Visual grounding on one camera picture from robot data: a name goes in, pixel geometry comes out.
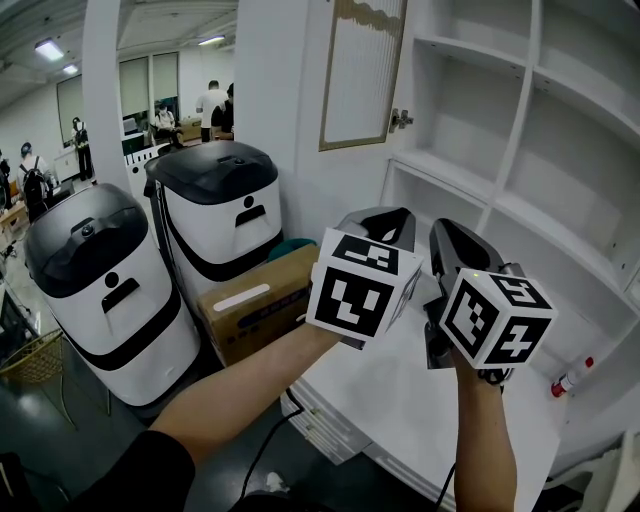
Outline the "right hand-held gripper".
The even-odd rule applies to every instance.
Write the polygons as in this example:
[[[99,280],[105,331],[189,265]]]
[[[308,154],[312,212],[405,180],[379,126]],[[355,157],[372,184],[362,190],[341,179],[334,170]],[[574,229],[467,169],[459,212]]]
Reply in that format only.
[[[427,367],[453,367],[456,349],[480,379],[505,383],[542,346],[558,309],[537,281],[494,273],[504,264],[498,251],[456,221],[434,221],[429,250],[442,296],[424,305]]]

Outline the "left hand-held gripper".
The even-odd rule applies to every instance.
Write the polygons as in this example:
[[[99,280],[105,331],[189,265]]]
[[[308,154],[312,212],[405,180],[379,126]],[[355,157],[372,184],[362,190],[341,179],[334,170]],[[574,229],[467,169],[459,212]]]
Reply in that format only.
[[[351,212],[326,229],[311,271],[306,322],[358,350],[383,338],[421,274],[415,237],[416,217],[405,207]]]

